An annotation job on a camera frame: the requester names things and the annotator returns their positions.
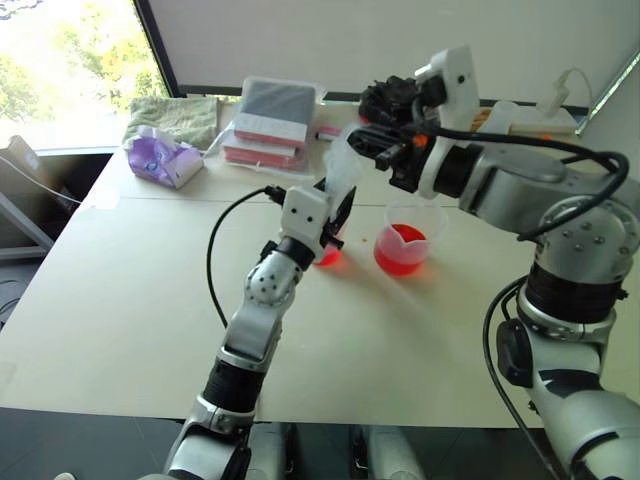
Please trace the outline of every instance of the green towel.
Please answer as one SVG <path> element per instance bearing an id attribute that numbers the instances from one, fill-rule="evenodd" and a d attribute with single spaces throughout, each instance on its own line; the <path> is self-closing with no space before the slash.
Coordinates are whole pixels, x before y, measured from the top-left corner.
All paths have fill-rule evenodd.
<path id="1" fill-rule="evenodd" d="M 131 121 L 122 139 L 135 136 L 140 125 L 156 127 L 185 142 L 206 150 L 217 130 L 217 100 L 213 97 L 141 97 L 131 102 Z"/>

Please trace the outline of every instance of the cable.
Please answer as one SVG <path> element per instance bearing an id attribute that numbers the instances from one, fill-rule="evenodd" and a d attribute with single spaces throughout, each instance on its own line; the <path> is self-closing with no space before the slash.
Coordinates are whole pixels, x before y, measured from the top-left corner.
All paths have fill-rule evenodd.
<path id="1" fill-rule="evenodd" d="M 516 424 L 518 425 L 518 428 L 520 428 L 520 430 L 526 437 L 527 441 L 531 445 L 531 448 L 533 448 L 536 455 L 538 456 L 542 464 L 545 466 L 547 471 L 551 474 L 553 479 L 561 480 L 561 476 L 555 471 L 551 462 L 547 459 L 544 452 L 540 449 L 538 442 L 536 442 L 535 438 L 533 438 L 531 431 L 529 430 L 527 425 L 524 423 L 524 420 L 522 419 L 522 417 L 516 410 L 516 407 L 513 405 L 513 402 L 509 398 L 509 395 L 507 395 L 507 392 L 502 387 L 502 384 L 498 379 L 498 374 L 496 373 L 496 369 L 493 366 L 493 360 L 491 359 L 491 351 L 489 349 L 489 327 L 491 325 L 491 319 L 493 318 L 493 314 L 496 310 L 496 307 L 498 306 L 498 303 L 500 303 L 500 301 L 503 298 L 507 298 L 507 296 L 509 295 L 511 296 L 516 295 L 520 287 L 524 284 L 526 278 L 527 277 L 525 275 L 511 282 L 509 285 L 507 285 L 502 290 L 500 290 L 500 292 L 491 301 L 491 304 L 489 304 L 489 308 L 487 309 L 487 313 L 484 316 L 484 322 L 482 325 L 482 350 L 484 352 L 484 361 L 487 364 L 487 369 L 489 370 L 489 375 L 491 376 L 491 381 L 493 382 L 493 385 L 496 387 L 496 390 L 498 391 L 498 395 L 500 395 L 500 398 L 506 405 L 507 410 L 509 410 L 509 413 L 511 414 Z"/>
<path id="2" fill-rule="evenodd" d="M 500 302 L 500 309 L 502 310 L 502 316 L 505 320 L 511 320 L 511 314 L 509 314 L 509 301 L 518 294 L 518 291 L 518 289 L 511 290 Z"/>
<path id="3" fill-rule="evenodd" d="M 5 313 L 7 313 L 7 311 L 11 307 L 16 306 L 19 301 L 20 301 L 20 297 L 14 298 L 13 300 L 9 300 L 8 302 L 6 302 L 4 305 L 0 307 L 0 315 L 4 315 Z"/>
<path id="4" fill-rule="evenodd" d="M 449 130 L 442 128 L 433 123 L 426 123 L 424 121 L 424 115 L 422 114 L 422 102 L 417 97 L 411 105 L 411 112 L 414 122 L 418 124 L 418 128 L 422 129 L 427 135 L 435 135 L 454 140 L 462 141 L 476 141 L 476 142 L 488 142 L 488 143 L 508 143 L 516 145 L 529 145 L 534 147 L 552 148 L 555 150 L 562 150 L 565 152 L 575 154 L 573 157 L 565 159 L 563 163 L 575 163 L 577 161 L 590 159 L 602 165 L 604 168 L 611 172 L 613 178 L 599 193 L 594 195 L 590 200 L 587 200 L 580 204 L 577 208 L 567 212 L 555 220 L 545 223 L 533 230 L 521 233 L 518 235 L 517 240 L 519 242 L 525 240 L 534 240 L 536 237 L 547 233 L 554 228 L 564 225 L 565 223 L 579 217 L 583 213 L 591 210 L 592 208 L 600 205 L 625 182 L 629 174 L 629 160 L 627 157 L 618 152 L 594 152 L 588 148 L 580 147 L 578 145 L 571 145 L 570 143 L 558 142 L 556 140 L 542 140 L 537 138 L 522 137 L 518 135 L 500 135 L 493 133 L 479 133 L 479 132 L 463 132 L 458 130 Z"/>
<path id="5" fill-rule="evenodd" d="M 629 161 L 624 155 L 617 152 L 599 153 L 606 154 L 607 156 L 609 156 L 610 158 L 614 158 L 616 162 L 618 162 L 618 171 L 613 173 L 613 178 L 609 183 L 607 183 L 607 186 L 600 190 L 600 192 L 594 195 L 590 200 L 583 202 L 574 210 L 571 210 L 570 212 L 567 212 L 556 218 L 555 220 L 539 226 L 538 228 L 534 228 L 533 230 L 530 230 L 528 232 L 521 233 L 517 237 L 517 240 L 519 242 L 522 242 L 524 240 L 532 240 L 535 237 L 542 235 L 543 233 L 547 233 L 554 228 L 559 227 L 560 225 L 564 225 L 574 218 L 579 217 L 583 213 L 588 212 L 592 208 L 597 207 L 607 198 L 611 197 L 611 195 L 613 195 L 616 190 L 618 190 L 618 188 L 625 182 L 625 180 L 627 179 L 627 175 L 629 174 Z"/>
<path id="6" fill-rule="evenodd" d="M 591 82 L 589 81 L 589 77 L 587 77 L 587 74 L 584 73 L 584 70 L 582 70 L 581 68 L 578 67 L 572 67 L 569 70 L 566 70 L 561 77 L 564 77 L 564 80 L 566 81 L 566 79 L 569 77 L 569 75 L 571 74 L 571 72 L 576 72 L 577 74 L 579 74 L 582 79 L 584 80 L 585 85 L 587 86 L 587 91 L 589 92 L 589 111 L 587 113 L 587 116 L 591 114 L 591 111 L 593 110 L 593 90 L 591 89 Z"/>
<path id="7" fill-rule="evenodd" d="M 606 157 L 594 152 L 580 145 L 573 145 L 571 143 L 559 142 L 557 140 L 542 140 L 540 138 L 525 137 L 521 135 L 502 135 L 498 133 L 484 133 L 484 132 L 463 132 L 460 130 L 449 130 L 442 128 L 433 123 L 425 123 L 424 115 L 422 114 L 422 102 L 417 97 L 411 105 L 411 112 L 413 115 L 414 123 L 418 124 L 418 128 L 424 130 L 424 133 L 428 135 L 435 135 L 440 137 L 451 138 L 453 140 L 461 140 L 465 142 L 487 142 L 487 143 L 506 143 L 512 145 L 528 145 L 531 147 L 551 148 L 554 150 L 561 150 L 574 155 L 582 155 L 585 159 L 589 158 L 599 165 L 603 166 L 609 172 L 615 172 L 616 166 L 613 165 Z"/>
<path id="8" fill-rule="evenodd" d="M 29 180 L 31 183 L 36 184 L 37 186 L 39 186 L 40 188 L 43 188 L 44 190 L 46 190 L 47 192 L 60 197 L 60 198 L 64 198 L 65 200 L 68 200 L 69 202 L 73 202 L 73 203 L 77 203 L 78 205 L 80 205 L 82 202 L 76 200 L 75 198 L 72 197 L 68 197 L 66 195 L 63 195 L 60 192 L 56 192 L 55 190 L 47 187 L 46 185 L 43 185 L 42 183 L 38 182 L 37 180 L 31 178 L 31 176 L 27 175 L 26 173 L 24 173 L 22 170 L 20 170 L 18 167 L 16 167 L 13 163 L 11 163 L 9 160 L 7 160 L 6 158 L 4 158 L 2 155 L 0 155 L 0 160 L 2 160 L 4 163 L 6 163 L 7 165 L 9 165 L 11 168 L 13 168 L 16 172 L 18 172 L 20 175 L 22 175 L 24 178 L 26 178 L 27 180 Z"/>
<path id="9" fill-rule="evenodd" d="M 218 233 L 218 229 L 220 228 L 220 225 L 222 225 L 222 221 L 225 219 L 227 215 L 229 215 L 229 213 L 231 213 L 231 211 L 234 208 L 236 208 L 241 203 L 246 202 L 250 198 L 260 195 L 261 193 L 266 193 L 266 191 L 267 191 L 267 188 L 260 188 L 258 190 L 254 190 L 253 192 L 245 195 L 242 198 L 239 198 L 238 200 L 233 202 L 231 205 L 229 205 L 227 209 L 224 212 L 222 212 L 222 215 L 218 217 L 218 220 L 216 221 L 216 224 L 214 225 L 213 230 L 211 231 L 211 236 L 209 237 L 209 245 L 207 246 L 207 285 L 209 286 L 209 293 L 211 294 L 211 300 L 213 300 L 213 304 L 216 307 L 216 311 L 220 316 L 220 321 L 222 322 L 222 325 L 224 326 L 224 328 L 227 328 L 227 318 L 225 317 L 224 312 L 222 311 L 222 307 L 220 306 L 220 302 L 218 301 L 218 297 L 216 295 L 216 291 L 213 286 L 213 275 L 211 274 L 211 252 L 213 251 L 213 242 L 216 238 L 216 234 Z"/>

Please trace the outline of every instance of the tissue box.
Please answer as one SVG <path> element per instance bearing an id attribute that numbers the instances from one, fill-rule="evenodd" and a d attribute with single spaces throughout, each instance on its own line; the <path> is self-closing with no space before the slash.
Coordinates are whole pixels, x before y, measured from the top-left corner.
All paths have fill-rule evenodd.
<path id="1" fill-rule="evenodd" d="M 204 163 L 200 152 L 171 135 L 151 127 L 140 127 L 128 148 L 133 173 L 169 188 L 182 187 Z"/>

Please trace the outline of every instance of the clear plastic cup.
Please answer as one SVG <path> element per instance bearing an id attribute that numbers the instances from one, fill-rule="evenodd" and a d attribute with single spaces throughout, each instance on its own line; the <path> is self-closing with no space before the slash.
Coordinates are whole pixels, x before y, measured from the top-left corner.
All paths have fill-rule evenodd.
<path id="1" fill-rule="evenodd" d="M 437 203 L 392 202 L 373 250 L 376 262 L 391 275 L 409 275 L 424 263 L 448 226 L 449 217 Z"/>

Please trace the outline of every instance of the black rubber joint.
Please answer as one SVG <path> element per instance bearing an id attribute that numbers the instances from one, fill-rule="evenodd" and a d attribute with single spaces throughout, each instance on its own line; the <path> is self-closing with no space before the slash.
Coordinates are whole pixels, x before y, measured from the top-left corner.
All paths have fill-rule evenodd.
<path id="1" fill-rule="evenodd" d="M 619 297 L 621 284 L 570 282 L 534 263 L 525 294 L 537 309 L 552 317 L 572 323 L 598 323 L 609 315 Z"/>
<path id="2" fill-rule="evenodd" d="M 265 373 L 252 372 L 216 359 L 202 397 L 231 412 L 249 413 L 255 405 Z"/>
<path id="3" fill-rule="evenodd" d="M 291 237 L 284 237 L 280 245 L 276 247 L 276 252 L 285 254 L 296 262 L 302 270 L 306 270 L 315 259 L 314 253 L 304 243 Z"/>

